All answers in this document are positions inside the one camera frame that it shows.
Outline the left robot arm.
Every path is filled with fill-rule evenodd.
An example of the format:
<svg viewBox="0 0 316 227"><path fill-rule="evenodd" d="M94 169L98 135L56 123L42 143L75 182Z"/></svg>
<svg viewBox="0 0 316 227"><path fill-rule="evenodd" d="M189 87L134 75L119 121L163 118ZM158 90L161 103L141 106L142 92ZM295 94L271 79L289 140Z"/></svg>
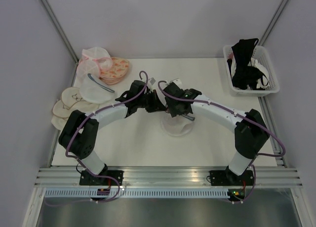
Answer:
<svg viewBox="0 0 316 227"><path fill-rule="evenodd" d="M164 112L166 106L160 101L156 90L145 82L135 80L130 89L115 99L115 103L91 114L74 110L64 126L58 143L65 149L68 158L75 159L91 174L90 179L101 186L107 182L108 167L94 151L98 131L117 121L131 116L138 109L148 113Z"/></svg>

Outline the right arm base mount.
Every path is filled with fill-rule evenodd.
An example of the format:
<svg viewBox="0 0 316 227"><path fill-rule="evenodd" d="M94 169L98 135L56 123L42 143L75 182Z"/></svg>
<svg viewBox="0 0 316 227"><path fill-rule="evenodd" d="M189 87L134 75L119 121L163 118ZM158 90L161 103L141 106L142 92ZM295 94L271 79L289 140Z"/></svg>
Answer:
<svg viewBox="0 0 316 227"><path fill-rule="evenodd" d="M254 173L246 170L242 175L237 176L224 170L210 170L206 180L212 186L251 186L254 184Z"/></svg>

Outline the white mesh bag blue zipper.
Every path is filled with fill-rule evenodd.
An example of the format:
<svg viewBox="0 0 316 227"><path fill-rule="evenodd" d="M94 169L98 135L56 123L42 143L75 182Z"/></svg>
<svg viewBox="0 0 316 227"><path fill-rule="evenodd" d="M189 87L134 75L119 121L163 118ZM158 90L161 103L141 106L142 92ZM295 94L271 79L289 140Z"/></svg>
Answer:
<svg viewBox="0 0 316 227"><path fill-rule="evenodd" d="M192 131L195 119L195 117L189 115L172 117L169 113L163 113L160 118L160 125L169 136L180 137Z"/></svg>

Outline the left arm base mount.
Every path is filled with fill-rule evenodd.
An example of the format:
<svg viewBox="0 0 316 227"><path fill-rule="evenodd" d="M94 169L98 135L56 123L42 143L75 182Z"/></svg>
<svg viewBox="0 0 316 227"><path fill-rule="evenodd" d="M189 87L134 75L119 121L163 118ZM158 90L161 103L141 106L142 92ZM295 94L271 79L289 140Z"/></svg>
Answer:
<svg viewBox="0 0 316 227"><path fill-rule="evenodd" d="M88 173L85 169L79 170L76 166L77 172L80 173L79 185L80 186L120 186L123 181L122 170L108 170L105 167L99 176L96 177Z"/></svg>

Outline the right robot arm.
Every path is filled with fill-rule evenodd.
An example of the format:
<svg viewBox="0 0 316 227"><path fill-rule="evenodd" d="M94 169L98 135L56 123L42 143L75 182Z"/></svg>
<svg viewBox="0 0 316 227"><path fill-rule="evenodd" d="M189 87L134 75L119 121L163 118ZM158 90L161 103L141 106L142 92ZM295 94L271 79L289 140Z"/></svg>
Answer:
<svg viewBox="0 0 316 227"><path fill-rule="evenodd" d="M161 92L172 117L200 115L226 127L234 134L236 153L226 168L225 178L231 185L241 182L243 173L270 138L260 112L255 109L244 112L225 107L198 90L184 90L173 82Z"/></svg>

